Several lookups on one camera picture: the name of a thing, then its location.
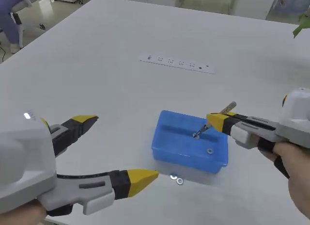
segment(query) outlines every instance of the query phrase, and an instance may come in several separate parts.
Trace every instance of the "small metal part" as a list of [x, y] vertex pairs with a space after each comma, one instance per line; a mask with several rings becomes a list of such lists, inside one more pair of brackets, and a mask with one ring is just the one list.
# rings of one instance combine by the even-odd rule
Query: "small metal part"
[[182, 178], [177, 178], [176, 183], [178, 185], [183, 185], [183, 179]]
[[197, 133], [193, 133], [194, 139], [199, 139], [199, 135]]
[[170, 178], [171, 178], [171, 180], [176, 180], [178, 178], [178, 176], [175, 173], [171, 173]]
[[213, 149], [208, 148], [208, 149], [207, 149], [207, 152], [208, 152], [208, 154], [213, 154]]

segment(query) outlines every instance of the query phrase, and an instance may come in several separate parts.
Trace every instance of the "power strip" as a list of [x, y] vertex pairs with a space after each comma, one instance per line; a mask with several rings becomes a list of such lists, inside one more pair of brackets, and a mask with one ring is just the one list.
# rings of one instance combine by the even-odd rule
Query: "power strip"
[[160, 64], [164, 66], [172, 66], [177, 68], [182, 68], [191, 71], [199, 71], [203, 73], [215, 74], [214, 67], [209, 63], [197, 63], [195, 61], [185, 61], [175, 58], [169, 58], [159, 55], [152, 54], [141, 54], [138, 56], [138, 59], [143, 62]]

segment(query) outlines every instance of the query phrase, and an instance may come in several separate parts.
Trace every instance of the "floor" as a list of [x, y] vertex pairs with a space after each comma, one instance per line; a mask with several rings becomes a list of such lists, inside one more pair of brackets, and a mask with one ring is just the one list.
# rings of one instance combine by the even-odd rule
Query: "floor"
[[[24, 24], [39, 27], [39, 24], [43, 23], [48, 30], [72, 14], [80, 6], [79, 3], [72, 4], [60, 1], [42, 0], [39, 3], [35, 3], [33, 7], [20, 11], [19, 16]], [[24, 45], [26, 46], [38, 36], [38, 33], [25, 30]], [[10, 52], [9, 42], [3, 33], [0, 33], [0, 42], [0, 47], [6, 51], [4, 56], [4, 60], [6, 60], [11, 57], [12, 54]], [[0, 49], [0, 63], [2, 56], [3, 51]]]

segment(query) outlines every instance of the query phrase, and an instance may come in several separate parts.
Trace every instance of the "finger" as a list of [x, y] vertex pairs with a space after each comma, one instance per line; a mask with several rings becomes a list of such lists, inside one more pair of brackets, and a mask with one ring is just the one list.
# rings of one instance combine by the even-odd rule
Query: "finger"
[[47, 216], [44, 207], [37, 201], [31, 201], [10, 212], [0, 215], [1, 225], [36, 225]]
[[259, 150], [263, 156], [265, 156], [267, 159], [270, 159], [272, 162], [274, 162], [277, 158], [276, 154], [270, 153], [270, 152], [266, 152], [266, 151], [261, 151]]
[[274, 152], [282, 157], [283, 165], [292, 178], [308, 175], [310, 157], [302, 149], [290, 143], [277, 143]]

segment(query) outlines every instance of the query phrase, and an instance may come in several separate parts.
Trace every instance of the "chair leg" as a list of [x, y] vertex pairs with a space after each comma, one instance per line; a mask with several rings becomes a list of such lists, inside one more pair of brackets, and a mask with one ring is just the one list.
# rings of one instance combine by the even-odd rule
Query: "chair leg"
[[19, 15], [17, 13], [13, 13], [13, 18], [17, 25], [21, 25], [21, 20], [19, 18]]
[[21, 20], [19, 18], [19, 15], [17, 13], [13, 13], [13, 18], [15, 20], [16, 25], [18, 25], [18, 34], [19, 34], [19, 47], [23, 48], [23, 32], [24, 32], [24, 27], [21, 23]]
[[19, 33], [19, 48], [24, 48], [24, 45], [23, 45], [23, 33], [24, 33], [24, 27], [23, 25], [19, 25], [18, 26], [18, 33]]

